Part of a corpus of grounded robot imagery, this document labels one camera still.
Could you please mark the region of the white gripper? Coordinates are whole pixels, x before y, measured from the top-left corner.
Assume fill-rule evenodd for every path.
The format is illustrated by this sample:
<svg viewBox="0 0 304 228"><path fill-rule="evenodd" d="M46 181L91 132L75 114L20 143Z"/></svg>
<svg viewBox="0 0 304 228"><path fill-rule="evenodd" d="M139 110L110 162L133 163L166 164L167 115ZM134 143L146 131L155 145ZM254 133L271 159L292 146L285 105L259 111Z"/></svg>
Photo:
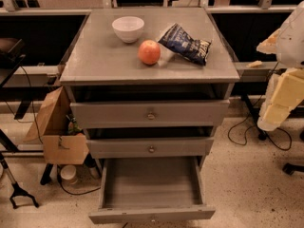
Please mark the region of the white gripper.
<svg viewBox="0 0 304 228"><path fill-rule="evenodd" d="M288 118L289 109L295 109L304 100L304 69L287 69L273 74L269 80L265 101L259 110L257 126L274 131Z"/></svg>

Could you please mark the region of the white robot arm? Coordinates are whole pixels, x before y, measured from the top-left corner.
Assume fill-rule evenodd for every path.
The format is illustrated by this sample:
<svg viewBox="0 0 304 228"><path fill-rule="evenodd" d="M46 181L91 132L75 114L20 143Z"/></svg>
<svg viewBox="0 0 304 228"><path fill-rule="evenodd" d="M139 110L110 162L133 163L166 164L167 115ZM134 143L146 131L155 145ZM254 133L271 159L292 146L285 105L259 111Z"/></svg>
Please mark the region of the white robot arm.
<svg viewBox="0 0 304 228"><path fill-rule="evenodd" d="M256 50L274 54L287 68L280 76L271 77L259 111L257 126L264 131L274 131L304 100L304 2Z"/></svg>

